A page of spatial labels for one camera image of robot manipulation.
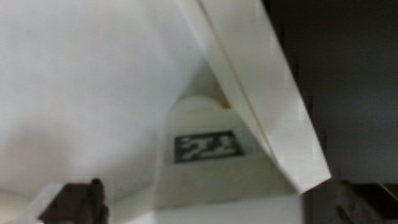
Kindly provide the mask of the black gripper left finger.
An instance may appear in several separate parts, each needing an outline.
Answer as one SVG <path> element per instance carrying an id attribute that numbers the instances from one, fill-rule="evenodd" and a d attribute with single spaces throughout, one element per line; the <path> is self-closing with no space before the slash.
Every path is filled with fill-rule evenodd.
<path id="1" fill-rule="evenodd" d="M 45 224 L 109 224 L 105 185 L 98 178 L 64 185 L 38 219 Z"/>

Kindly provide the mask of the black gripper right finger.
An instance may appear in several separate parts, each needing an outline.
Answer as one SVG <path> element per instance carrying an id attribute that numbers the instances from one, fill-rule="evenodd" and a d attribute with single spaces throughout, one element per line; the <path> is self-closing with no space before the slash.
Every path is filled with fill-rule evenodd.
<path id="1" fill-rule="evenodd" d="M 398 224 L 398 183 L 343 181 L 336 211 L 341 224 Z"/>

